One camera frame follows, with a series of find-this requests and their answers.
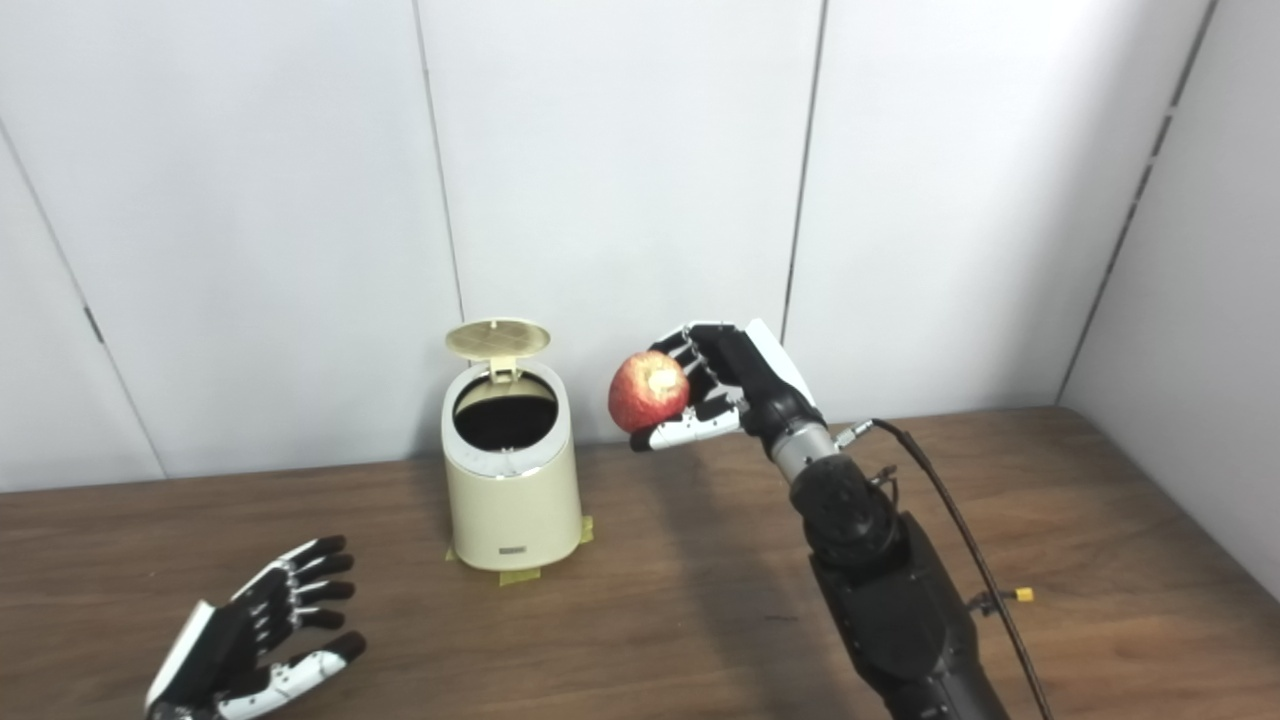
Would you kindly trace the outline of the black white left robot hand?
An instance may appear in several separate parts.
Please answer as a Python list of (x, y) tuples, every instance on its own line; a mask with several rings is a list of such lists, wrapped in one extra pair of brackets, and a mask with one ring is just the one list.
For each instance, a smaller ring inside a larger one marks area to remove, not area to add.
[(343, 632), (355, 566), (344, 536), (268, 562), (225, 603), (200, 600), (147, 691), (146, 719), (264, 719), (343, 673), (367, 648)]

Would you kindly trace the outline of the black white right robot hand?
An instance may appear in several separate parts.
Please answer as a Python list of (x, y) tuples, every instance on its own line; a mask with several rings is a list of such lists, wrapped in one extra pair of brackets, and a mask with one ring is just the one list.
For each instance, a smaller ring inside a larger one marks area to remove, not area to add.
[(827, 427), (795, 363), (762, 319), (744, 327), (690, 322), (650, 348), (678, 364), (690, 396), (676, 413), (631, 432), (634, 452), (741, 430), (759, 439), (771, 456), (782, 439), (810, 427)]

